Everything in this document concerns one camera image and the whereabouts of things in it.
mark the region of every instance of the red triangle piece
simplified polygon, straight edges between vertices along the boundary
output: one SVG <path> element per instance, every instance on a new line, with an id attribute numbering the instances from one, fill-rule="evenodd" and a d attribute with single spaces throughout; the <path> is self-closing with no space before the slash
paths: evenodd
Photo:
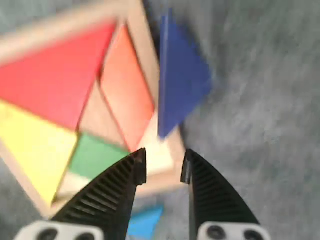
<path id="1" fill-rule="evenodd" d="M 75 130 L 114 30 L 97 25 L 0 66 L 0 99 Z"/>

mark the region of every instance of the light blue triangle piece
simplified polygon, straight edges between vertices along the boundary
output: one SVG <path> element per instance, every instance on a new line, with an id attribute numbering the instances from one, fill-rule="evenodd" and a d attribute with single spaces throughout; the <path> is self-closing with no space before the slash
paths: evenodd
<path id="1" fill-rule="evenodd" d="M 131 216 L 127 234 L 129 236 L 150 240 L 156 225 L 164 211 L 163 206 L 149 208 Z"/>

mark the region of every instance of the wooden puzzle piece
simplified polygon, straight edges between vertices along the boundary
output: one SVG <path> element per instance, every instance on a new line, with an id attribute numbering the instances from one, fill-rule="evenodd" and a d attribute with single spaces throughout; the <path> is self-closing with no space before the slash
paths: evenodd
<path id="1" fill-rule="evenodd" d="M 170 11 L 160 34 L 159 136 L 181 124 L 211 89 L 209 66 Z"/>
<path id="2" fill-rule="evenodd" d="M 79 129 L 81 132 L 88 132 L 107 142 L 126 148 L 115 119 L 101 93 L 98 81 L 94 81 L 89 99 L 84 107 Z"/>
<path id="3" fill-rule="evenodd" d="M 101 89 L 128 149 L 136 150 L 152 118 L 154 104 L 125 25 L 110 45 Z"/>
<path id="4" fill-rule="evenodd" d="M 114 29 L 96 25 L 0 66 L 0 99 L 75 130 Z"/>
<path id="5" fill-rule="evenodd" d="M 158 112 L 156 111 L 137 148 L 145 148 L 146 150 L 148 175 L 173 169 L 174 160 L 168 143 L 166 139 L 162 140 L 158 136 Z"/>
<path id="6" fill-rule="evenodd" d="M 113 144 L 84 133 L 78 139 L 69 171 L 91 181 L 128 154 Z"/>
<path id="7" fill-rule="evenodd" d="M 0 138 L 50 206 L 76 145 L 76 133 L 0 100 Z"/>

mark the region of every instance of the gray carpet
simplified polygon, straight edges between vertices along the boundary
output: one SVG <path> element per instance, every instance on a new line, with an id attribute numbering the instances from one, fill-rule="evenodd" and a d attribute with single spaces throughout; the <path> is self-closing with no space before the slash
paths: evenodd
<path id="1" fill-rule="evenodd" d="M 1 1 L 0 31 L 67 8 L 69 2 Z M 151 2 L 155 22 L 173 7 L 215 71 L 215 91 L 182 128 L 186 146 L 233 184 L 274 240 L 320 239 L 319 2 Z M 9 240 L 39 216 L 0 167 L 0 238 Z M 138 199 L 135 208 L 162 202 L 165 215 L 156 239 L 188 239 L 185 188 Z"/>

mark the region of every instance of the screw hole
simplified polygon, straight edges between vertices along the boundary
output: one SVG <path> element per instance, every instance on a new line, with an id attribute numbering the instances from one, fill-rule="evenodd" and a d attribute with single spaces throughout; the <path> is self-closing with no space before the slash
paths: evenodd
<path id="1" fill-rule="evenodd" d="M 260 233 L 255 230 L 246 230 L 244 232 L 245 240 L 264 240 Z"/>
<path id="2" fill-rule="evenodd" d="M 223 240 L 226 238 L 226 233 L 224 229 L 220 226 L 210 226 L 207 230 L 207 235 L 209 238 L 214 240 Z"/>
<path id="3" fill-rule="evenodd" d="M 40 232 L 37 240 L 54 240 L 58 235 L 58 231 L 54 228 L 48 228 Z"/>
<path id="4" fill-rule="evenodd" d="M 92 233 L 83 233 L 79 235 L 75 240 L 95 240 L 95 236 Z"/>

